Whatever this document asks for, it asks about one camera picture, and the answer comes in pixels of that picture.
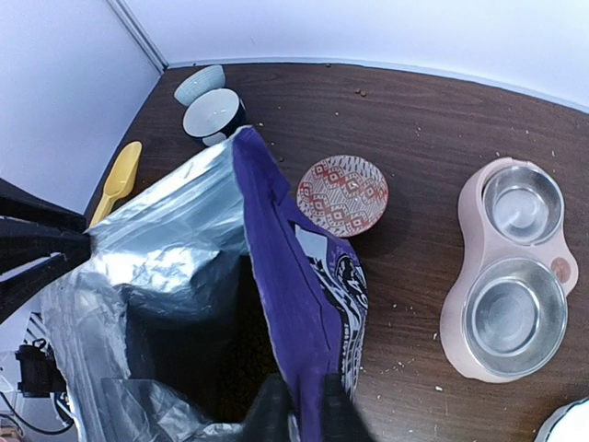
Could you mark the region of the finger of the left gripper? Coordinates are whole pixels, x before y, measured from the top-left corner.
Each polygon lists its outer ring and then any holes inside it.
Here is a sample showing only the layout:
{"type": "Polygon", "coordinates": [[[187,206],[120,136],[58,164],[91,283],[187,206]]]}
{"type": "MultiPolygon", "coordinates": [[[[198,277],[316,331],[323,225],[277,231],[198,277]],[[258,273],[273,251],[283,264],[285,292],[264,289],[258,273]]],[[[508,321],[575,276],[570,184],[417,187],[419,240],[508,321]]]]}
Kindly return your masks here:
{"type": "Polygon", "coordinates": [[[1,320],[44,286],[86,262],[87,219],[1,181],[1,320]]]}

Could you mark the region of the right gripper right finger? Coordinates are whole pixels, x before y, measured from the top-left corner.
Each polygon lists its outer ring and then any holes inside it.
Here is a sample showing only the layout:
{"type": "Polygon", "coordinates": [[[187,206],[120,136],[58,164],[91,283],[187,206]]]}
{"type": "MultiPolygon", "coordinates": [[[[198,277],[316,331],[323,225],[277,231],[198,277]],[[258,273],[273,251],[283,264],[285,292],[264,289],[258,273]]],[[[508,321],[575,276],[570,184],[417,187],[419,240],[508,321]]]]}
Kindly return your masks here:
{"type": "Polygon", "coordinates": [[[324,377],[320,418],[322,441],[375,442],[338,374],[324,377]]]}

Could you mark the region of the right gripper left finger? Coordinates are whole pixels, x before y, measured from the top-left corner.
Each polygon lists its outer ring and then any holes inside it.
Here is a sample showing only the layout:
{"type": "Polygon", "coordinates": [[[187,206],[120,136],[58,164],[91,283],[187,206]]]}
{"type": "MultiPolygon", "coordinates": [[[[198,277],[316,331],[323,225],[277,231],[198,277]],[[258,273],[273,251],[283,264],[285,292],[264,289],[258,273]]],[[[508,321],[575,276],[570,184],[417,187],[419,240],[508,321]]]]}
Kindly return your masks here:
{"type": "Polygon", "coordinates": [[[245,442],[289,441],[290,395],[280,374],[272,374],[243,422],[240,440],[245,442]]]}

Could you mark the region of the yellow plastic scoop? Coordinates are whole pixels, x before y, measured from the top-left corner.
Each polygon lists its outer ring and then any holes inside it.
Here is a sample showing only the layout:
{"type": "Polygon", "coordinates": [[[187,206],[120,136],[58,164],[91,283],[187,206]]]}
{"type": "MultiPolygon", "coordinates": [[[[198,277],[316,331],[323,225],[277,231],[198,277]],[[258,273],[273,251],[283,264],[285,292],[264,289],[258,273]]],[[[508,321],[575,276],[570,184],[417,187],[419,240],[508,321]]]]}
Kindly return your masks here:
{"type": "Polygon", "coordinates": [[[105,180],[96,211],[90,221],[91,227],[106,218],[111,213],[114,204],[128,196],[133,190],[142,148],[139,141],[133,141],[126,145],[115,159],[105,180]]]}

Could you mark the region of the purple pet food bag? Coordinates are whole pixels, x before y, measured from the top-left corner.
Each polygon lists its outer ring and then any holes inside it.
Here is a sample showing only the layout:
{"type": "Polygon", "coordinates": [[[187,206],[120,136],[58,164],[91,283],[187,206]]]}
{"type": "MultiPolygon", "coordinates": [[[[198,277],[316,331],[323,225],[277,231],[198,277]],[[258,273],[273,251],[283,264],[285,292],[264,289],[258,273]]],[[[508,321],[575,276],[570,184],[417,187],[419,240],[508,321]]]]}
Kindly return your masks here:
{"type": "Polygon", "coordinates": [[[353,403],[368,296],[289,190],[245,126],[91,229],[90,259],[40,293],[81,440],[241,441],[278,373],[289,441],[322,441],[324,377],[353,403]]]}

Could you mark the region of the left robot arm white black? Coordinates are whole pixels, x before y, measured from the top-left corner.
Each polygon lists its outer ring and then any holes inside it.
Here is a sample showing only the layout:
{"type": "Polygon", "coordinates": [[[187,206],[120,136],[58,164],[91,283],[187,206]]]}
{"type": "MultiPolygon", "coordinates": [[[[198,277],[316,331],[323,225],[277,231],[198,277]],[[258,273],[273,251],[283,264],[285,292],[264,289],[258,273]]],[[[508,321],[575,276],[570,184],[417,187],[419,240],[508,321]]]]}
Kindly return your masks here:
{"type": "MultiPolygon", "coordinates": [[[[91,257],[92,240],[83,215],[44,201],[1,181],[1,320],[7,320],[46,285],[91,257]]],[[[26,398],[58,401],[66,383],[47,354],[45,338],[15,351],[26,398]]]]}

